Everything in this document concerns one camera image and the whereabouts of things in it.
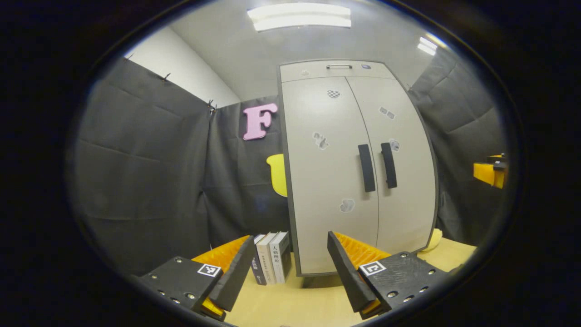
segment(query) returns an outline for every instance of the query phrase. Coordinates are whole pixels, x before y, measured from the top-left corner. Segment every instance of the cabinet drawer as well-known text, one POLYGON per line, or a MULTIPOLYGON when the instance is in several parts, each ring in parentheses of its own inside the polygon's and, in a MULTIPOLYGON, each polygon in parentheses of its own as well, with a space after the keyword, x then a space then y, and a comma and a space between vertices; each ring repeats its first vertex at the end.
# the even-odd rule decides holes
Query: cabinet drawer
POLYGON ((395 79, 379 62, 354 60, 320 60, 281 65, 281 81, 315 79, 318 77, 365 76, 395 79))

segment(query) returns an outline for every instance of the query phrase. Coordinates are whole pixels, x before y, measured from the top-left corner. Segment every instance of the fluorescent light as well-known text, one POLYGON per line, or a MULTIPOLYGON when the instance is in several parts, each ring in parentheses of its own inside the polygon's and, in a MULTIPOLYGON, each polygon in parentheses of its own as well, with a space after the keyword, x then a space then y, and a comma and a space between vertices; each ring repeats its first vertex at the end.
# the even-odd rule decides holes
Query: fluorescent light
POLYGON ((428 54, 431 54, 432 56, 436 54, 435 49, 432 49, 423 43, 418 44, 418 49, 420 49, 428 54))
POLYGON ((349 8, 324 3, 280 3, 251 9, 248 16, 257 31, 304 25, 351 27, 349 8))
POLYGON ((437 49, 437 45, 435 45, 434 43, 431 43, 430 41, 424 39, 423 37, 419 38, 419 42, 422 44, 425 44, 428 48, 431 48, 434 50, 437 49))

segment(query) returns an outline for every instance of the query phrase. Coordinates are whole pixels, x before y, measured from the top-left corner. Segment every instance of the pink letter f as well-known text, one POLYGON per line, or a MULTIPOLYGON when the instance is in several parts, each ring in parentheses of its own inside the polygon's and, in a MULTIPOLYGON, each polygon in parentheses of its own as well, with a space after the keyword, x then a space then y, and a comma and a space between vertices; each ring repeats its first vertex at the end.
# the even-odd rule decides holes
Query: pink letter f
POLYGON ((272 123, 271 112, 276 112, 278 110, 277 105, 267 104, 254 106, 252 108, 244 109, 246 114, 246 134, 242 137, 245 141, 254 140, 256 138, 261 138, 266 136, 266 131, 260 128, 260 125, 264 127, 269 127, 272 123))

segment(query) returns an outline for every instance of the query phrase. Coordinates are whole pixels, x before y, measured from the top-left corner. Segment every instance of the sticker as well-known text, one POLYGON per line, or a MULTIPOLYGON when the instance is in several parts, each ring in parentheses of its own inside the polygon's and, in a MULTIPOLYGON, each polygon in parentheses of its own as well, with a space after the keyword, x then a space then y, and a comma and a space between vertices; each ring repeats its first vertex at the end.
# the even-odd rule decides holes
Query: sticker
POLYGON ((218 275, 218 272, 220 271, 220 267, 217 266, 212 266, 212 265, 207 265, 204 264, 200 270, 198 270, 198 273, 201 273, 202 275, 206 275, 206 276, 210 276, 210 277, 216 277, 216 275, 218 275))
POLYGON ((318 132, 314 132, 313 138, 315 139, 315 145, 318 146, 319 149, 325 150, 329 146, 329 143, 327 142, 327 138, 325 136, 323 136, 323 134, 318 133, 318 132))
POLYGON ((382 106, 379 107, 379 112, 383 115, 386 115, 387 117, 390 117, 391 119, 394 119, 396 117, 395 113, 385 109, 382 106))
POLYGON ((341 93, 339 91, 328 90, 327 95, 333 99, 337 99, 341 95, 341 93))
POLYGON ((339 206, 341 212, 352 212, 354 208, 355 200, 350 198, 344 198, 343 201, 341 201, 341 205, 339 206))
POLYGON ((371 276, 375 273, 382 272, 386 268, 379 263, 379 261, 370 262, 369 264, 360 265, 359 268, 363 271, 366 276, 371 276))
POLYGON ((390 138, 389 145, 392 147, 392 151, 398 152, 399 151, 399 142, 390 138))

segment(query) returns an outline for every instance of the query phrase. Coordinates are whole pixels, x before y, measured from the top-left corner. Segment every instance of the dark gray fabric wall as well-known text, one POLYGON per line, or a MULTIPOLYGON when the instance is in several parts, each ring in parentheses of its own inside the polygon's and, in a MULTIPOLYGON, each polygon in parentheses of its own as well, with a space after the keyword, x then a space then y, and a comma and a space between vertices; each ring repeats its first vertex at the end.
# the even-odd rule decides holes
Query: dark gray fabric wall
POLYGON ((119 60, 96 82, 76 145, 76 205, 121 270, 149 272, 210 249, 201 191, 209 109, 119 60))
POLYGON ((506 151, 499 108, 466 62, 438 50, 409 90, 437 159, 444 237, 478 245, 497 213, 502 191, 476 180, 473 163, 506 151))
POLYGON ((269 156, 282 153, 279 112, 272 114, 264 138, 242 139, 246 132, 243 110, 273 102, 278 105, 278 97, 226 106, 210 121, 203 191, 212 246, 248 234, 291 230, 287 199, 272 189, 266 163, 269 156))

